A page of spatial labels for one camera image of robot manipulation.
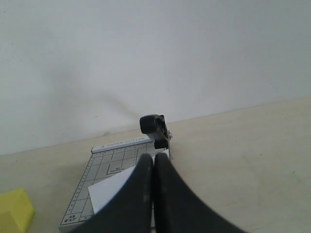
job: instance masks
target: tabletop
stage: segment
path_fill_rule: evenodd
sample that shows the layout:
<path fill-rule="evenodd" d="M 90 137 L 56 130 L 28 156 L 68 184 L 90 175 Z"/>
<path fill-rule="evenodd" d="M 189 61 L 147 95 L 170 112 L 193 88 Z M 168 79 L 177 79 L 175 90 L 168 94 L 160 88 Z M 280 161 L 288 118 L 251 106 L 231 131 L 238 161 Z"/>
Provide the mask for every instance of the tabletop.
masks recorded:
<path fill-rule="evenodd" d="M 311 97 L 168 124 L 172 163 L 203 202 L 252 233 L 311 229 Z M 90 149 L 140 130 L 0 157 L 0 193 L 25 188 L 29 233 L 57 233 Z"/>

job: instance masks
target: paper sheet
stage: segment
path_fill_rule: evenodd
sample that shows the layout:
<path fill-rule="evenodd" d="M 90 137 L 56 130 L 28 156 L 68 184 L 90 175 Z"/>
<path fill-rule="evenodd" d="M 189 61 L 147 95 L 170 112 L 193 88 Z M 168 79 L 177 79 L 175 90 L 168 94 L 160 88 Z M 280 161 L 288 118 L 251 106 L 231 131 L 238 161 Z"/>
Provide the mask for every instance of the paper sheet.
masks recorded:
<path fill-rule="evenodd" d="M 169 150 L 163 151 L 169 156 Z M 94 213 L 98 213 L 104 206 L 106 206 L 113 197 L 121 190 L 128 178 L 131 176 L 135 166 L 130 167 L 116 175 L 100 181 L 90 187 L 88 192 L 93 205 Z"/>

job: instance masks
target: yellow object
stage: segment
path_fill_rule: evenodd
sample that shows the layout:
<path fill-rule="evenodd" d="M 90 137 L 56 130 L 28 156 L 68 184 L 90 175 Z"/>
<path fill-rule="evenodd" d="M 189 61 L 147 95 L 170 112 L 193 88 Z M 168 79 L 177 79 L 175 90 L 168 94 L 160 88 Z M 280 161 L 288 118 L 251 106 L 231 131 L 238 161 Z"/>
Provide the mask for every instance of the yellow object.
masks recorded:
<path fill-rule="evenodd" d="M 0 194 L 0 233 L 26 233 L 34 214 L 23 188 Z"/>

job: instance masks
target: white paper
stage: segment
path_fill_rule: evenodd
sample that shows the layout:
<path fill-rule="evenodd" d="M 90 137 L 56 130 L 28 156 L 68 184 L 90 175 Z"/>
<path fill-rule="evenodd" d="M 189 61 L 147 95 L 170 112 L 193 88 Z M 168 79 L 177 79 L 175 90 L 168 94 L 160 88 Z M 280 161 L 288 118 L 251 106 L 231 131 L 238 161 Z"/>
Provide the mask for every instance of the white paper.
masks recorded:
<path fill-rule="evenodd" d="M 163 153 L 166 153 L 169 157 L 169 150 L 165 150 Z M 91 197 L 93 211 L 95 214 L 98 213 L 104 206 L 106 206 L 121 190 L 134 169 L 135 166 L 130 167 L 112 177 L 109 177 L 88 187 L 88 192 Z"/>

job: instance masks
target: white wall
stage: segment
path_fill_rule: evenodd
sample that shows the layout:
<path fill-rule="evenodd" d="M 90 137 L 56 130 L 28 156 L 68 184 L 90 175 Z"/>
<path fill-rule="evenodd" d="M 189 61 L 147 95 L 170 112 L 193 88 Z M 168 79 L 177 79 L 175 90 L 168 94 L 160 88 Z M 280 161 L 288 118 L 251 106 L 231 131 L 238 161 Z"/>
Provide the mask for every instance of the white wall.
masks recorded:
<path fill-rule="evenodd" d="M 0 154 L 311 94 L 310 0 L 0 1 Z"/>

